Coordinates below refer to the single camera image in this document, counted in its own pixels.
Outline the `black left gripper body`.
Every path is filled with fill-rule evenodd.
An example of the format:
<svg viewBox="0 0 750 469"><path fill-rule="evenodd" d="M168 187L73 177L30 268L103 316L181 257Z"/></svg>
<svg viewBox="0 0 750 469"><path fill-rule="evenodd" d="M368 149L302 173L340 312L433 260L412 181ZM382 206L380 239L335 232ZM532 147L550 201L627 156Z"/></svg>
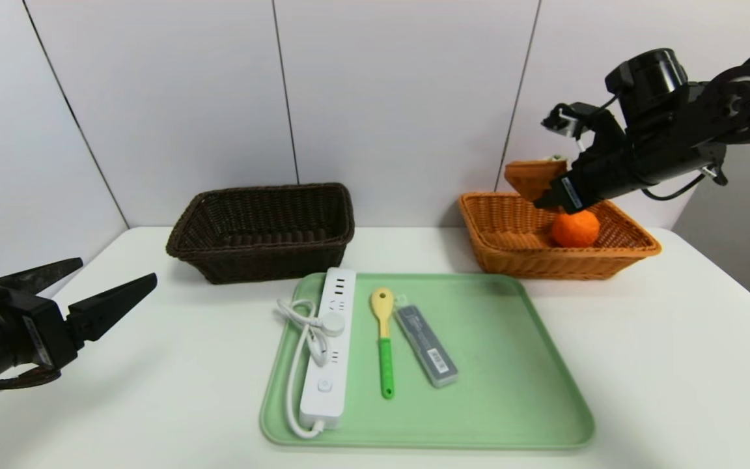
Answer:
<svg viewBox="0 0 750 469"><path fill-rule="evenodd" d="M50 383L76 357L54 301L0 286L0 391Z"/></svg>

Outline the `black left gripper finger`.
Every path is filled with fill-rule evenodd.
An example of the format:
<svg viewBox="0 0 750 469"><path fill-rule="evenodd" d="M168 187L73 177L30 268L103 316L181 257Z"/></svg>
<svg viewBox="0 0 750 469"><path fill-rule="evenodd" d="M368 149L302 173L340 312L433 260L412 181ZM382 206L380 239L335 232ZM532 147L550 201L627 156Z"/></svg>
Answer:
<svg viewBox="0 0 750 469"><path fill-rule="evenodd" d="M98 341L157 285L157 274L149 273L68 306L66 329L72 344L81 349L87 341Z"/></svg>
<svg viewBox="0 0 750 469"><path fill-rule="evenodd" d="M62 261L1 276L0 286L36 296L56 285L69 274L81 269L81 267L83 267L83 259L80 257L63 259Z"/></svg>

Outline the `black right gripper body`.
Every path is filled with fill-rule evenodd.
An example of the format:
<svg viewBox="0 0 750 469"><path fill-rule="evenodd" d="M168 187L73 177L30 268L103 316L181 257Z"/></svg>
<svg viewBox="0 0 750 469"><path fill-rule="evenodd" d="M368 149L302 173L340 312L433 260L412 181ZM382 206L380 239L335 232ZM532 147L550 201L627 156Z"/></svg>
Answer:
<svg viewBox="0 0 750 469"><path fill-rule="evenodd" d="M570 169L553 179L550 191L562 196L568 213L586 210L604 200L643 189L643 181L631 170L620 151L582 152Z"/></svg>

